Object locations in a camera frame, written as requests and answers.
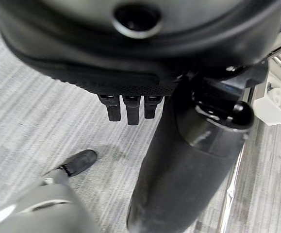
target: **hole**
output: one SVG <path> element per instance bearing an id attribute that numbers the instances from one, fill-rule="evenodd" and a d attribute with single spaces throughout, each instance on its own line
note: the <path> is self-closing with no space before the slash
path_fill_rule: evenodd
<path id="1" fill-rule="evenodd" d="M 131 38 L 148 38 L 159 31 L 160 14 L 152 7 L 124 5 L 116 9 L 114 17 L 117 31 Z"/>

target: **gray carpet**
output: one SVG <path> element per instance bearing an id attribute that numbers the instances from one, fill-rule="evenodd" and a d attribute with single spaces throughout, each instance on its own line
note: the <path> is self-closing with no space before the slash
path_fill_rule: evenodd
<path id="1" fill-rule="evenodd" d="M 157 116 L 161 115 L 161 106 Z M 0 38 L 0 206 L 66 157 L 84 149 L 97 163 L 71 180 L 103 233 L 125 233 L 125 218 L 155 120 L 109 122 L 98 98 L 22 64 Z M 187 233 L 214 233 L 225 183 Z M 247 143 L 229 232 L 281 232 L 281 126 L 256 121 Z"/>

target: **white object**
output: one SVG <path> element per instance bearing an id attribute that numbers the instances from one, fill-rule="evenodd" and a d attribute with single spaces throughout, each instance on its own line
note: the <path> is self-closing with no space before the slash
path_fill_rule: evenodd
<path id="1" fill-rule="evenodd" d="M 269 73 L 266 82 L 257 85 L 253 110 L 267 125 L 281 124 L 281 80 Z"/>

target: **black cylinder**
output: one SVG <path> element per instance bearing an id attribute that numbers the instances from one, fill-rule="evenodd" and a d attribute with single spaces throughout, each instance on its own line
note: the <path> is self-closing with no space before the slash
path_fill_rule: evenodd
<path id="1" fill-rule="evenodd" d="M 177 90 L 142 163 L 127 226 L 131 233 L 181 233 L 207 206 L 236 162 L 253 123 L 238 103 L 224 121 L 200 114 Z"/>

